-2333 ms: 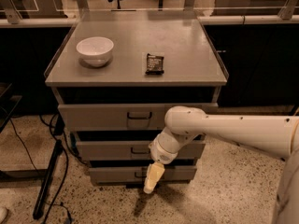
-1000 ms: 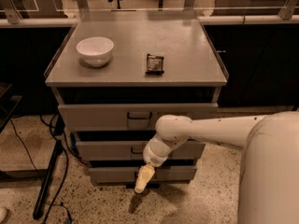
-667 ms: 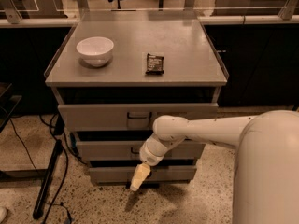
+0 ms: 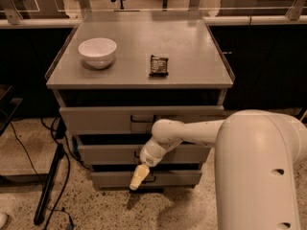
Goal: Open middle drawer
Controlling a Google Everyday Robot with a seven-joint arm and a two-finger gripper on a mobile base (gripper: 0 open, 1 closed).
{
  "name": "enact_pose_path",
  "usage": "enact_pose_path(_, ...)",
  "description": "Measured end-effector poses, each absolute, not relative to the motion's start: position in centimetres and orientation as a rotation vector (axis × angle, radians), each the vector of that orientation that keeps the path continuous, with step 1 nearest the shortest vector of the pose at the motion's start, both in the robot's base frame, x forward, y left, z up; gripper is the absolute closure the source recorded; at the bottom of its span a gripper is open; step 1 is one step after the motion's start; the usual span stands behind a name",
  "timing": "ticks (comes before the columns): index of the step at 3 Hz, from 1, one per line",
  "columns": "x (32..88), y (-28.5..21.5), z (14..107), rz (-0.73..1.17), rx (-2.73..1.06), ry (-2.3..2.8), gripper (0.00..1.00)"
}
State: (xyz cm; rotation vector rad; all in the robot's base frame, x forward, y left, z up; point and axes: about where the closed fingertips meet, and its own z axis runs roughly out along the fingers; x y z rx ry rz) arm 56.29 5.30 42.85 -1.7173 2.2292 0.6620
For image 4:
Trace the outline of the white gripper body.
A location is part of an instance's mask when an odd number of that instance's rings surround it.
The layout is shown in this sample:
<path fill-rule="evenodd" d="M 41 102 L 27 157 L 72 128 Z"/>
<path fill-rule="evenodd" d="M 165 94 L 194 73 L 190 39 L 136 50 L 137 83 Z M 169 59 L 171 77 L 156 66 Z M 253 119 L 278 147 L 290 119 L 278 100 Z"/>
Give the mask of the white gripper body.
<path fill-rule="evenodd" d="M 155 167 L 164 157 L 164 148 L 156 141 L 148 141 L 140 151 L 140 162 Z"/>

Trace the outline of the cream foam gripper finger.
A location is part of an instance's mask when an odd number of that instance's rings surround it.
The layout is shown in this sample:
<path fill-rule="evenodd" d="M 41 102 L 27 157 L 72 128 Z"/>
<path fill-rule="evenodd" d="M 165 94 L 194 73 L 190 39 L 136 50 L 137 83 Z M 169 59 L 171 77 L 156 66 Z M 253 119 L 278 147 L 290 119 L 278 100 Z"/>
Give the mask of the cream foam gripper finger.
<path fill-rule="evenodd" d="M 133 173 L 133 177 L 130 182 L 130 189 L 133 191 L 137 190 L 149 173 L 150 169 L 147 165 L 138 165 Z"/>

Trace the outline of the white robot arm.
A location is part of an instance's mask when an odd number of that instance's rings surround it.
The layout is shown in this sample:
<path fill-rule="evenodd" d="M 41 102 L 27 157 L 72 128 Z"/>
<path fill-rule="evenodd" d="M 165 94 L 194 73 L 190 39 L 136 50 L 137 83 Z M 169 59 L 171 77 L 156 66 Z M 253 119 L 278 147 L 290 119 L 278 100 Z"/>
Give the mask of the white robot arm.
<path fill-rule="evenodd" d="M 302 230 L 294 163 L 307 155 L 307 128 L 298 119 L 263 110 L 197 123 L 161 119 L 140 151 L 130 188 L 138 189 L 183 142 L 215 149 L 219 230 Z"/>

